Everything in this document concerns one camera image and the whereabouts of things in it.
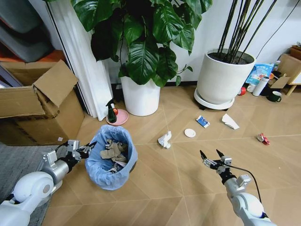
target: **white flower pot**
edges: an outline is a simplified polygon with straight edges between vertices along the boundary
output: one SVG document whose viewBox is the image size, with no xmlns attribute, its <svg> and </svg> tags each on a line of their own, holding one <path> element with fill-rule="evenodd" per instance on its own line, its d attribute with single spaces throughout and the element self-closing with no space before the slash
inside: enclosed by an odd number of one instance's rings
<svg viewBox="0 0 301 226">
<path fill-rule="evenodd" d="M 146 116 L 155 113 L 159 106 L 160 87 L 151 79 L 145 85 L 137 85 L 131 78 L 121 78 L 124 102 L 133 115 Z"/>
<path fill-rule="evenodd" d="M 230 102 L 238 94 L 256 59 L 244 54 L 243 59 L 250 63 L 233 65 L 212 59 L 208 54 L 213 52 L 217 52 L 217 49 L 209 51 L 204 56 L 197 89 L 203 100 L 222 105 Z"/>
</svg>

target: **trash bin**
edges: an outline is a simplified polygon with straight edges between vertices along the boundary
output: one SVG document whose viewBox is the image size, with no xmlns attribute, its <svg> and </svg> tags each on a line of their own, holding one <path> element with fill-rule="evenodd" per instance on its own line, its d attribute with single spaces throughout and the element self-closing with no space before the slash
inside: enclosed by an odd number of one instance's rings
<svg viewBox="0 0 301 226">
<path fill-rule="evenodd" d="M 105 150 L 107 139 L 119 141 L 128 144 L 128 163 L 116 173 L 107 172 L 113 167 L 114 162 L 111 159 L 102 159 L 100 151 Z M 116 190 L 121 188 L 128 180 L 130 171 L 138 160 L 138 153 L 131 139 L 129 132 L 122 126 L 104 125 L 98 130 L 92 139 L 97 142 L 92 149 L 89 158 L 86 159 L 86 169 L 92 181 L 105 190 Z"/>
</svg>

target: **crumpled tissue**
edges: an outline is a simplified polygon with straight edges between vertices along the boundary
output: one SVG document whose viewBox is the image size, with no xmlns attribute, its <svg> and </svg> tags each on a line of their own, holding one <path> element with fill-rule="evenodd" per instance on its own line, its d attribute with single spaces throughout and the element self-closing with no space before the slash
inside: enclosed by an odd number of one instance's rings
<svg viewBox="0 0 301 226">
<path fill-rule="evenodd" d="M 171 131 L 168 131 L 164 136 L 158 139 L 159 144 L 161 144 L 164 148 L 170 148 L 170 143 L 168 142 L 171 138 Z"/>
</svg>

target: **colorful package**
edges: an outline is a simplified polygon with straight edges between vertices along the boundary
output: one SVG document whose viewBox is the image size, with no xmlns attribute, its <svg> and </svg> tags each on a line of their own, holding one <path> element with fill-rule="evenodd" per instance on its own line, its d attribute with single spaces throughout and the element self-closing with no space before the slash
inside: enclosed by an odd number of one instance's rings
<svg viewBox="0 0 301 226">
<path fill-rule="evenodd" d="M 250 83 L 253 85 L 258 85 L 260 79 L 264 76 L 269 77 L 273 70 L 274 64 L 256 64 L 254 65 L 251 73 L 249 74 L 248 78 L 246 79 L 246 83 Z"/>
<path fill-rule="evenodd" d="M 204 128 L 207 128 L 210 125 L 210 122 L 208 122 L 202 115 L 200 115 L 196 120 Z"/>
</svg>

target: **pink plate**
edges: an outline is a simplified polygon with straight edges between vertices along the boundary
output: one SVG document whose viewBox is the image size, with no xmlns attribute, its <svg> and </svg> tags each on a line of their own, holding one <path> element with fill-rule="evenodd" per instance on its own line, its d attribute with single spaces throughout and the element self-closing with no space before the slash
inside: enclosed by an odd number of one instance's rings
<svg viewBox="0 0 301 226">
<path fill-rule="evenodd" d="M 116 115 L 117 116 L 117 121 L 116 122 L 110 123 L 109 120 L 108 120 L 108 116 L 105 117 L 107 123 L 112 125 L 112 126 L 120 126 L 120 125 L 126 123 L 126 121 L 128 119 L 127 111 L 122 110 L 122 109 L 117 109 L 117 110 L 118 110 L 118 114 Z"/>
</svg>

